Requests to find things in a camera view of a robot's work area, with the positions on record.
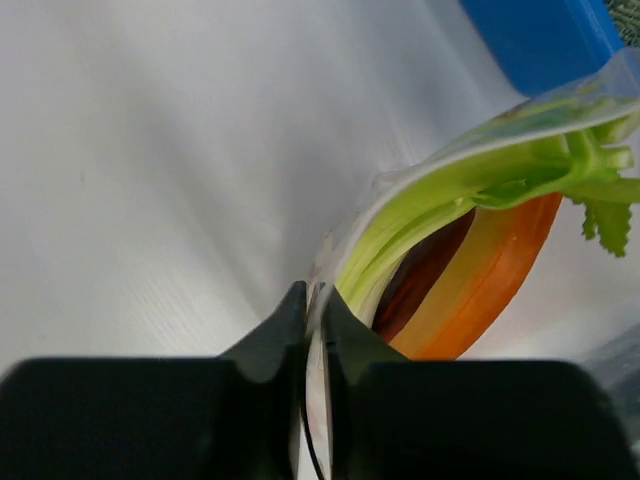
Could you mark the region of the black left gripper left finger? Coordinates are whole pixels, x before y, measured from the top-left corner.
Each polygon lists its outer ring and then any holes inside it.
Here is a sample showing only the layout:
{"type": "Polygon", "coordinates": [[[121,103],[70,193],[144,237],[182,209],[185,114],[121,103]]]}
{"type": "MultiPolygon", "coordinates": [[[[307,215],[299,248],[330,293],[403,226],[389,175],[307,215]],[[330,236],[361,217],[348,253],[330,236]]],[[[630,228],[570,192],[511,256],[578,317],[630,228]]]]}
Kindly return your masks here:
{"type": "Polygon", "coordinates": [[[1,380],[5,479],[292,479],[306,285],[213,357],[31,358],[1,380]]]}

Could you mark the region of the green white celery stalk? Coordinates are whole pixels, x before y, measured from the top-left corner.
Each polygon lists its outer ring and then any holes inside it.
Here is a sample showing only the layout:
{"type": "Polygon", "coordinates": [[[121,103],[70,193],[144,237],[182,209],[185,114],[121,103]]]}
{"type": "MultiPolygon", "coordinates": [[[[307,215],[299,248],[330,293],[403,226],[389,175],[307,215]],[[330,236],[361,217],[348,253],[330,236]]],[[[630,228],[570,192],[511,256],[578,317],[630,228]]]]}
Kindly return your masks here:
{"type": "Polygon", "coordinates": [[[584,206],[586,239],[624,256],[639,181],[622,176],[634,164],[622,143],[638,126],[638,98],[603,94],[529,101],[481,125],[398,173],[349,236],[337,290],[367,322],[372,291],[418,242],[474,208],[505,210],[552,193],[584,206]]]}

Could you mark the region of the clear dotted zip top bag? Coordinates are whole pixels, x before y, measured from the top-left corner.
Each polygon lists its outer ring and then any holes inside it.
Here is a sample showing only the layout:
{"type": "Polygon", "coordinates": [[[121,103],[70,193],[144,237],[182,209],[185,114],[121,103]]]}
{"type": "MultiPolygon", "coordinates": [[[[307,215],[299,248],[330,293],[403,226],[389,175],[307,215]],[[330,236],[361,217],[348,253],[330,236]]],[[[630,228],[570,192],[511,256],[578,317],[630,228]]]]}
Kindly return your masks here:
{"type": "Polygon", "coordinates": [[[639,475],[639,52],[380,176],[311,280],[321,479],[639,475]]]}

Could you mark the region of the orange purple papaya slice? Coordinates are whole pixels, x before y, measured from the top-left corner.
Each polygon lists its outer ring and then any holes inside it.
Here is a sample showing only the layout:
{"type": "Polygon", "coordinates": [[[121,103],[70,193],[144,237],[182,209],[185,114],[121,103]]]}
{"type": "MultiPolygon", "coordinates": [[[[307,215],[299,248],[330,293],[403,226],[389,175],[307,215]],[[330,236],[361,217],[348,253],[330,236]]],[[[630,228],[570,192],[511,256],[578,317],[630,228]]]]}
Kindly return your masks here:
{"type": "Polygon", "coordinates": [[[412,360],[452,360],[508,306],[544,245],[561,195],[506,210],[474,209],[412,247],[371,328],[412,360]]]}

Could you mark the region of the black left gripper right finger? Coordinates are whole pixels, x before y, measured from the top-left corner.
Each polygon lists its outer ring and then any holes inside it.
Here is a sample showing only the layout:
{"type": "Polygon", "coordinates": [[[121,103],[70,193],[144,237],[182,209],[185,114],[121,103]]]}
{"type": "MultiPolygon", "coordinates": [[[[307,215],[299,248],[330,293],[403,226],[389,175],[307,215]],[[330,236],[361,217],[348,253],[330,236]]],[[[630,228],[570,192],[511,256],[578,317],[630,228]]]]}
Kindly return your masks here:
{"type": "Polygon", "coordinates": [[[555,360],[411,361],[349,310],[322,311],[335,479],[635,479],[604,390],[555,360]]]}

